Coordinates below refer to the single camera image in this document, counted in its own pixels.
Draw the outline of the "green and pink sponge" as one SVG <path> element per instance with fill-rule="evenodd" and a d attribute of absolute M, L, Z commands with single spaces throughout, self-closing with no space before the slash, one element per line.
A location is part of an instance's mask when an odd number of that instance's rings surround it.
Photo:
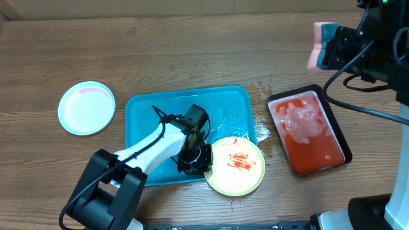
<path fill-rule="evenodd" d="M 315 22 L 313 25 L 314 45 L 313 50 L 307 62 L 307 70 L 323 72 L 329 71 L 330 68 L 323 63 L 325 49 L 328 42 L 333 39 L 336 30 L 340 24 L 333 22 Z"/>

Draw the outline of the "yellow plate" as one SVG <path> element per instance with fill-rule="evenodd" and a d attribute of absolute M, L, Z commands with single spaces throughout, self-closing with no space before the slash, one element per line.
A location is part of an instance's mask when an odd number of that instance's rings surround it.
<path fill-rule="evenodd" d="M 208 184 L 226 196 L 244 196 L 255 190 L 265 175 L 260 149 L 243 137 L 225 137 L 212 144 L 212 166 L 204 173 Z"/>

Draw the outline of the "light blue plate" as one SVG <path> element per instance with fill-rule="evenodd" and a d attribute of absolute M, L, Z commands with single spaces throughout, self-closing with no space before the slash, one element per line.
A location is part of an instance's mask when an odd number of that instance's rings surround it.
<path fill-rule="evenodd" d="M 93 135 L 113 119 L 116 100 L 101 82 L 84 81 L 68 89 L 58 105 L 60 125 L 74 135 Z"/>

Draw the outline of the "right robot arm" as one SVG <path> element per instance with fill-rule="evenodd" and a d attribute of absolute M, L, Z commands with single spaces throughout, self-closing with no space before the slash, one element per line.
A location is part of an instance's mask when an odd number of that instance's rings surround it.
<path fill-rule="evenodd" d="M 346 208 L 311 217 L 311 229 L 408 229 L 408 1 L 359 0 L 363 15 L 357 28 L 333 22 L 314 24 L 314 48 L 308 60 L 310 70 L 335 73 L 322 89 L 324 99 L 351 111 L 390 121 L 379 136 L 386 140 L 401 128 L 401 147 L 394 189 L 391 194 L 353 198 Z M 400 104 L 398 116 L 336 100 L 327 91 L 341 74 L 343 84 L 360 78 L 381 86 L 355 88 L 374 96 L 392 90 Z"/>

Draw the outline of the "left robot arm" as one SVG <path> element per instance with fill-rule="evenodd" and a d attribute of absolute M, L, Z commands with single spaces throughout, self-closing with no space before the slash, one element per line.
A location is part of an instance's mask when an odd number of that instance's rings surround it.
<path fill-rule="evenodd" d="M 179 173 L 202 174 L 212 165 L 212 147 L 202 131 L 209 122 L 206 112 L 160 116 L 157 129 L 141 142 L 109 153 L 104 149 L 90 158 L 67 204 L 59 226 L 66 229 L 66 215 L 85 229 L 127 229 L 149 174 L 168 158 L 175 158 Z"/>

